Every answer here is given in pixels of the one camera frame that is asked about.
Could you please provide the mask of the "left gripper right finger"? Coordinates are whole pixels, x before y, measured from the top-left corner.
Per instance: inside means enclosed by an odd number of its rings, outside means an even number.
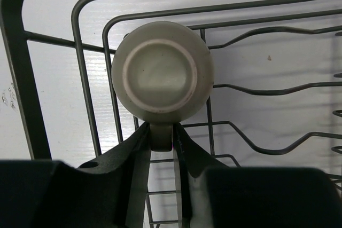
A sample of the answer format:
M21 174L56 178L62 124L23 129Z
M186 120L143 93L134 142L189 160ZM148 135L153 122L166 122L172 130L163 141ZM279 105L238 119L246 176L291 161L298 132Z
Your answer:
M314 168L228 167L173 128L179 227L341 227L341 198Z

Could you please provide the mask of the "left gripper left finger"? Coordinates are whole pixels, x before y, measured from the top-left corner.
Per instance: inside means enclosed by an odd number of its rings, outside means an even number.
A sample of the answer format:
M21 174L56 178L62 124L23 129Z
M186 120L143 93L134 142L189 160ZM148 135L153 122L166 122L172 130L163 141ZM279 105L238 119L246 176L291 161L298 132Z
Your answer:
M61 161L1 161L1 227L142 227L149 126L73 168Z

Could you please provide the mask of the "small grey-green cup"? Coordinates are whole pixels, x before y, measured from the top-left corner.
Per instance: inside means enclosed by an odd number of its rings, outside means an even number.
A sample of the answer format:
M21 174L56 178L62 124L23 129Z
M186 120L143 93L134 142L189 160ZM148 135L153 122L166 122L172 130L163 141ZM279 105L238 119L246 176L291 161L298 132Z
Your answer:
M173 125L206 104L214 84L214 63L206 43L193 30L155 21L123 39L111 74L119 101L149 124L151 149L168 152Z

